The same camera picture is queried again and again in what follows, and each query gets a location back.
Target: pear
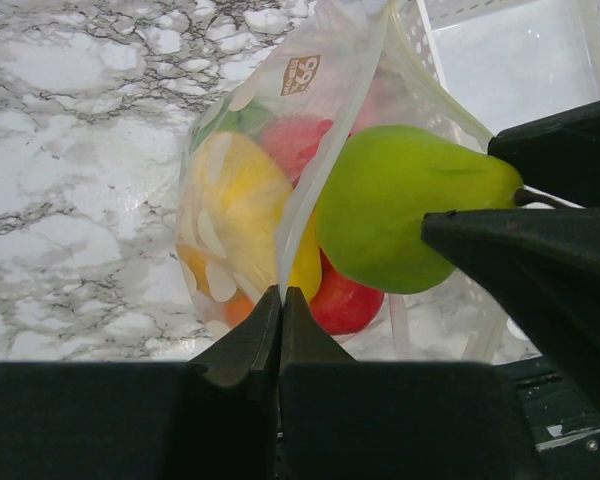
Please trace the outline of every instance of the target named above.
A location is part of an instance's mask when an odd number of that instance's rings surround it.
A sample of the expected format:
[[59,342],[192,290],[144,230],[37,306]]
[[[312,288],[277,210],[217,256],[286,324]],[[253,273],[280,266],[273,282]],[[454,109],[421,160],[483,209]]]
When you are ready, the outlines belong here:
[[515,208],[508,163],[406,125],[362,130],[345,143],[315,209],[316,235],[345,277],[414,294],[455,267],[420,239],[426,213]]

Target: bag label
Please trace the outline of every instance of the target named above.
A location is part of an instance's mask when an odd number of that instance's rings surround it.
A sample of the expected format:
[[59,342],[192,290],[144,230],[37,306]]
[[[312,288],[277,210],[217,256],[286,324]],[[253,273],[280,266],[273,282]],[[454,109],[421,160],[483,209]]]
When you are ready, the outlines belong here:
[[320,66],[320,55],[294,57],[289,60],[284,72],[281,97],[304,92],[316,76]]

